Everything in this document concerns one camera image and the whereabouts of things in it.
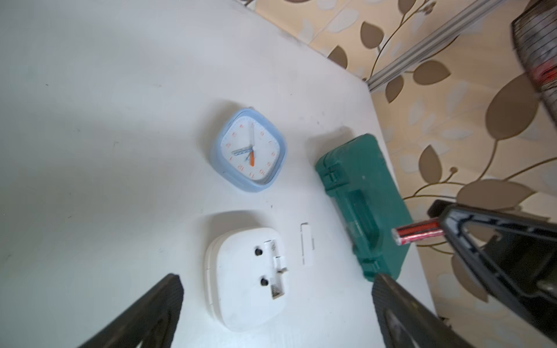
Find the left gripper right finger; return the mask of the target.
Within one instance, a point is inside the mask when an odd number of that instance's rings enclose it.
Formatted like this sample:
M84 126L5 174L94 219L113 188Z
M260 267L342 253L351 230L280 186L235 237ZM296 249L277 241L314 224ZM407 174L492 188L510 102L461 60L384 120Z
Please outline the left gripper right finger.
M371 294L386 347L471 346L389 275L376 275Z

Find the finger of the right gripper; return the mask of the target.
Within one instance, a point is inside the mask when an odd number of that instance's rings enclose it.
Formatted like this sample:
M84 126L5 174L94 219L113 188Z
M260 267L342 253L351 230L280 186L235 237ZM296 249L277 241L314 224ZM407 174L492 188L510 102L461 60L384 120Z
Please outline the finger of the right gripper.
M461 204L449 204L438 221L482 287L555 341L556 225Z

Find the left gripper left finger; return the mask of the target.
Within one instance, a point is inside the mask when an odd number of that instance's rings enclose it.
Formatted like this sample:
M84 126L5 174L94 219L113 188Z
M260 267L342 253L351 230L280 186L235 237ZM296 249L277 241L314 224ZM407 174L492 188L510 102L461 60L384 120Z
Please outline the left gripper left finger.
M178 326L184 287L168 274L82 347L170 347Z

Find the red battery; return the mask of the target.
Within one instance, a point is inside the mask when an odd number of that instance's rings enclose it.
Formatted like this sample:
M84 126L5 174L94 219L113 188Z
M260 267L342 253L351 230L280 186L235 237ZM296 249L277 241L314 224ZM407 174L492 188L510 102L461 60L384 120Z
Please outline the red battery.
M391 230L391 233L398 246L443 236L445 234L437 218L401 226Z

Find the white battery cover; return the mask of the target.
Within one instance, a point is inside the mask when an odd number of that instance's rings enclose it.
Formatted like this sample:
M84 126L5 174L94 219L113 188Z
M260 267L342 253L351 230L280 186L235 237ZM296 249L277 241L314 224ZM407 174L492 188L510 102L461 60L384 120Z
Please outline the white battery cover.
M300 225L300 237L302 247L303 265L310 267L314 264L314 239L313 231L309 223Z

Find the light blue alarm clock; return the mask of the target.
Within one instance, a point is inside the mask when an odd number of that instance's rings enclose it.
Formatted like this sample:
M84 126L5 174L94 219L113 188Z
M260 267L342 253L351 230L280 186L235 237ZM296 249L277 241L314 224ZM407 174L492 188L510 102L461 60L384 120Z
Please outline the light blue alarm clock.
M216 137L210 164L236 188L256 193L278 178L287 154L287 142L279 129L257 110L244 108Z

